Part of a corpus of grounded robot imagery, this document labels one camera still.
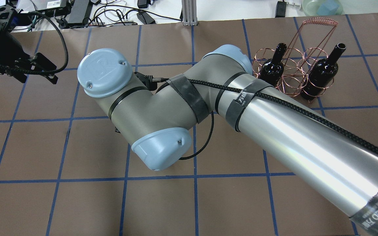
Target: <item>silver robotic arm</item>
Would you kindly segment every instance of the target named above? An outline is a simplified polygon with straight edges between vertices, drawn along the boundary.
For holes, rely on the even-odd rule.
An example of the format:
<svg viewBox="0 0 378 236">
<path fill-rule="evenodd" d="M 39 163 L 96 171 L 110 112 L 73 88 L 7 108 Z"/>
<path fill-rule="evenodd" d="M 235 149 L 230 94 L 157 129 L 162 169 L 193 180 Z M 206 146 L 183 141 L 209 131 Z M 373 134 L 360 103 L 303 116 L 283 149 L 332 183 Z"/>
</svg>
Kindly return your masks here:
<svg viewBox="0 0 378 236">
<path fill-rule="evenodd" d="M 191 146 L 188 129 L 215 111 L 378 235 L 378 154 L 317 122 L 327 120 L 253 77 L 249 59 L 237 47 L 224 45 L 205 55 L 155 95 L 113 49 L 93 51 L 77 73 L 84 91 L 148 168 L 175 163 Z"/>
</svg>

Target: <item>blue sponge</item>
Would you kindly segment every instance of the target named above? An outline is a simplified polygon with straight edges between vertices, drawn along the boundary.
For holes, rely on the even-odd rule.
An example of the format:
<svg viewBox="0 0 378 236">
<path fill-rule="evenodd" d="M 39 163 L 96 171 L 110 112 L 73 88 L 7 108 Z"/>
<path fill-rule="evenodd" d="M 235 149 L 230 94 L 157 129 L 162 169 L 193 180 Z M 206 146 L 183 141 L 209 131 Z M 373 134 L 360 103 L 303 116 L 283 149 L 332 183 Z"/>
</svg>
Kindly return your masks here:
<svg viewBox="0 0 378 236">
<path fill-rule="evenodd" d="M 318 15 L 335 15 L 339 8 L 339 4 L 334 0 L 327 0 L 318 9 Z"/>
</svg>

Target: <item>white surface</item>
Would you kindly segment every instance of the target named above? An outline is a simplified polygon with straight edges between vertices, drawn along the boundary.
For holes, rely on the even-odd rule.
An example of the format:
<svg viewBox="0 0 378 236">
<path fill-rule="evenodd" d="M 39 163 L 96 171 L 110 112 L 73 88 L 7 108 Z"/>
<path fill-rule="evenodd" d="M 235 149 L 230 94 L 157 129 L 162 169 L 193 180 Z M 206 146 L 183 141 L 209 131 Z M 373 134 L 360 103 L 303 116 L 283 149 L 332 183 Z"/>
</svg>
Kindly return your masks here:
<svg viewBox="0 0 378 236">
<path fill-rule="evenodd" d="M 113 0 L 102 0 L 102 3 L 112 2 Z M 339 0 L 344 8 L 343 14 L 360 14 L 378 12 L 378 0 Z M 137 0 L 116 0 L 117 5 L 124 5 L 138 8 Z M 277 0 L 197 0 L 197 17 L 198 21 L 224 21 L 251 18 L 273 18 L 275 16 Z M 93 14 L 97 8 L 102 5 L 93 6 Z M 159 15 L 179 18 L 181 11 L 181 0 L 157 0 L 154 5 L 149 6 L 148 11 L 155 12 Z M 107 9 L 120 9 L 121 7 L 107 7 Z M 110 12 L 106 13 L 111 19 L 117 19 Z M 156 23 L 174 23 L 176 21 L 160 18 L 151 15 Z M 303 10 L 293 6 L 287 6 L 286 17 L 306 16 Z M 101 15 L 103 22 L 109 24 L 110 20 Z M 136 16 L 136 12 L 129 14 L 129 20 L 142 24 Z M 48 22 L 40 22 L 35 30 L 52 30 Z"/>
</svg>

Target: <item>black rubber ring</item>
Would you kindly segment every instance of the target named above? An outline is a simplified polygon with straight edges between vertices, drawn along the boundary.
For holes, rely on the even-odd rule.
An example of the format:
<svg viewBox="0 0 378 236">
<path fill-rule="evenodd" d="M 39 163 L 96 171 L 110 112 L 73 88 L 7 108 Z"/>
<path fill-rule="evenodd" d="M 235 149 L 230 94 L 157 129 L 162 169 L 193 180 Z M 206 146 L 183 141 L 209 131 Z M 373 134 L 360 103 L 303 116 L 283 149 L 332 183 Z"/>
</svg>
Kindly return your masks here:
<svg viewBox="0 0 378 236">
<path fill-rule="evenodd" d="M 243 74 L 247 74 L 247 72 L 241 71 L 241 72 L 235 73 L 223 85 L 228 86 L 231 82 L 233 82 L 234 79 L 236 79 L 237 77 L 239 77 L 240 75 L 243 75 Z M 223 93 L 224 93 L 224 90 L 220 89 L 220 91 L 218 92 L 218 95 L 216 97 L 215 109 L 216 109 L 217 114 L 219 114 L 218 113 L 218 105 L 220 103 L 220 99 L 221 99 Z"/>
<path fill-rule="evenodd" d="M 108 114 L 109 119 L 112 119 L 113 110 L 120 103 L 120 101 L 122 101 L 125 97 L 129 96 L 130 94 L 132 94 L 136 91 L 139 91 L 139 90 L 148 90 L 148 88 L 144 87 L 144 86 L 134 87 L 134 88 L 131 88 L 130 90 L 124 92 L 123 94 L 121 94 L 118 98 L 116 98 L 116 100 L 112 103 L 112 105 L 109 109 L 109 114 Z"/>
</svg>

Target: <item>light blue cap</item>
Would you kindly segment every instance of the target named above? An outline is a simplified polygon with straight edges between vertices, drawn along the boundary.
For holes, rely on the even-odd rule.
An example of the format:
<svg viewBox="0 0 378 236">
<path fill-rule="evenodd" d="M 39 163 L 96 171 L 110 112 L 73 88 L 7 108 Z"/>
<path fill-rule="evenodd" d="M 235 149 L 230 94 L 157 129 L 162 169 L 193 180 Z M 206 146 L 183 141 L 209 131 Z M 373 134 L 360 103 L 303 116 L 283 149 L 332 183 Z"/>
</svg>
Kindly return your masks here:
<svg viewBox="0 0 378 236">
<path fill-rule="evenodd" d="M 234 45 L 231 45 L 231 44 L 223 45 L 215 49 L 213 52 L 208 53 L 204 57 L 208 55 L 212 55 L 212 54 L 220 54 L 220 55 L 228 56 L 229 58 L 232 58 L 233 60 L 237 61 L 243 67 L 246 73 L 249 73 L 249 74 L 253 73 L 252 64 L 250 63 L 249 58 L 245 54 L 242 53 L 242 50 L 240 50 L 240 48 Z"/>
<path fill-rule="evenodd" d="M 132 66 L 118 51 L 97 49 L 81 60 L 77 70 L 80 85 L 90 97 L 110 96 L 131 79 Z"/>
<path fill-rule="evenodd" d="M 151 170 L 164 170 L 171 166 L 192 145 L 192 137 L 185 128 L 166 128 L 147 134 L 132 144 L 132 151 Z"/>
</svg>

